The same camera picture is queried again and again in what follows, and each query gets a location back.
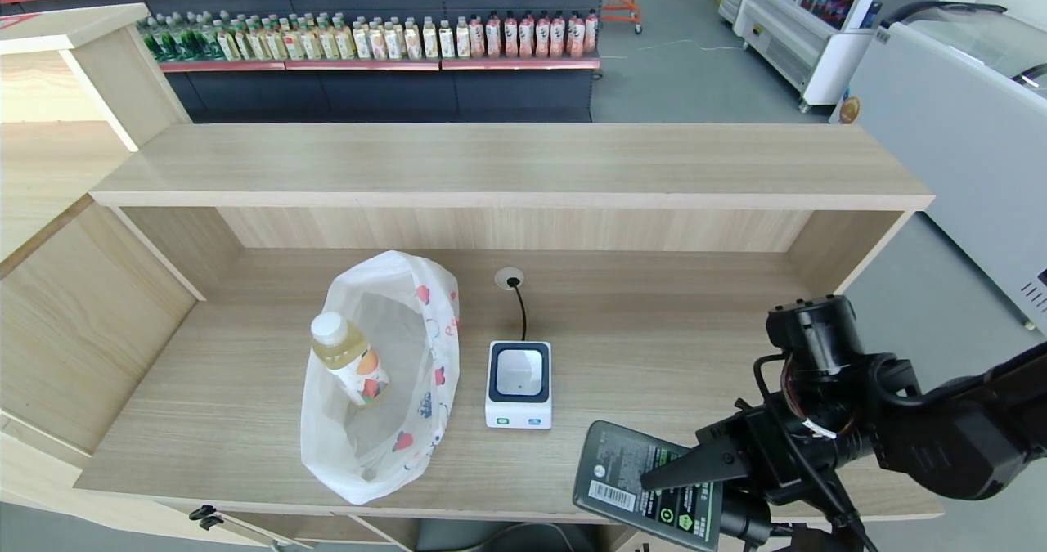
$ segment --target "white plastic bag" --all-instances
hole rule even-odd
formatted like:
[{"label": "white plastic bag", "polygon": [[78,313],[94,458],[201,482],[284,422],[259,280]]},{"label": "white plastic bag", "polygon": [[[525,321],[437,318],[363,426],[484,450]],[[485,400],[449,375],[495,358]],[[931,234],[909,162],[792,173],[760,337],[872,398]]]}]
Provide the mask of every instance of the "white plastic bag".
[{"label": "white plastic bag", "polygon": [[302,462],[363,505],[422,476],[447,427],[459,379],[458,281],[424,258],[386,251],[328,290],[325,311],[362,329],[389,384],[359,409],[310,354],[302,398]]}]

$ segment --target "barcode label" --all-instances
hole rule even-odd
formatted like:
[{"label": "barcode label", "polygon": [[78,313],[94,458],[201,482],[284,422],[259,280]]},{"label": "barcode label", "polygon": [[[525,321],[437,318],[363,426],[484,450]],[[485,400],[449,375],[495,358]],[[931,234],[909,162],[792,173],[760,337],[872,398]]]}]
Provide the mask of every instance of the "barcode label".
[{"label": "barcode label", "polygon": [[626,511],[632,511],[637,504],[637,495],[631,492],[596,481],[589,481],[589,496]]}]

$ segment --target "black cable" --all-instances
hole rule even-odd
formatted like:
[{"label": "black cable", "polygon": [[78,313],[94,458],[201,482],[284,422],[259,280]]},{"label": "black cable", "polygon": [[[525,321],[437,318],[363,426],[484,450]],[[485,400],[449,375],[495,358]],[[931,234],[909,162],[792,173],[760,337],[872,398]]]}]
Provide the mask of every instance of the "black cable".
[{"label": "black cable", "polygon": [[506,284],[516,291],[516,300],[520,302],[520,315],[524,316],[524,332],[520,333],[520,341],[527,341],[527,309],[524,308],[524,295],[520,294],[520,281],[513,278],[509,279]]},{"label": "black cable", "polygon": [[[796,445],[796,441],[793,441],[793,436],[789,436],[788,427],[785,426],[785,421],[782,419],[781,415],[778,413],[778,407],[771,400],[771,391],[767,390],[767,383],[763,380],[763,365],[772,361],[782,361],[785,359],[785,354],[773,354],[770,356],[763,356],[756,358],[753,362],[753,376],[756,377],[756,388],[760,390],[760,396],[763,397],[763,403],[767,407],[767,412],[771,413],[771,417],[774,418],[775,424],[778,425],[778,429],[781,432],[783,438],[785,438],[785,445],[788,446],[789,451],[793,454],[793,458],[796,459],[797,465],[803,470],[807,478],[815,482],[815,486],[818,487],[825,499],[832,506],[836,514],[839,516],[854,516],[854,509],[848,509],[837,496],[837,493],[832,492],[832,488],[829,487],[828,483],[822,479],[822,474],[819,474],[814,467],[810,466],[810,462],[803,457],[803,452],[800,451],[800,447]],[[864,527],[861,525],[861,520],[856,520],[857,524],[850,524],[849,527],[851,531],[862,540],[863,546],[869,549],[869,552],[877,552],[877,549],[869,539],[869,536],[865,533]]]}]

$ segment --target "white bottle cap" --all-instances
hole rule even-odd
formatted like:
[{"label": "white bottle cap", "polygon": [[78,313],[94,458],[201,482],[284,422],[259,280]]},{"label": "white bottle cap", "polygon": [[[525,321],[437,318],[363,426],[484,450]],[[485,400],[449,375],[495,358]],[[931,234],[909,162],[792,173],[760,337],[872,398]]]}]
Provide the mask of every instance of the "white bottle cap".
[{"label": "white bottle cap", "polygon": [[349,337],[349,323],[346,317],[333,311],[316,315],[309,329],[313,333],[313,339],[325,346],[337,346]]}]

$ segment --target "chest freezer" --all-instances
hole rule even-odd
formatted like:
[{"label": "chest freezer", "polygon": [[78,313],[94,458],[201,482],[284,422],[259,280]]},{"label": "chest freezer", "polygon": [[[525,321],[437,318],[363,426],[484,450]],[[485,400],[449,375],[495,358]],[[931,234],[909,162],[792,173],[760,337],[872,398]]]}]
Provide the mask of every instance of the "chest freezer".
[{"label": "chest freezer", "polygon": [[906,7],[830,122],[860,124],[923,180],[931,219],[1047,329],[1047,34],[1001,6]]}]

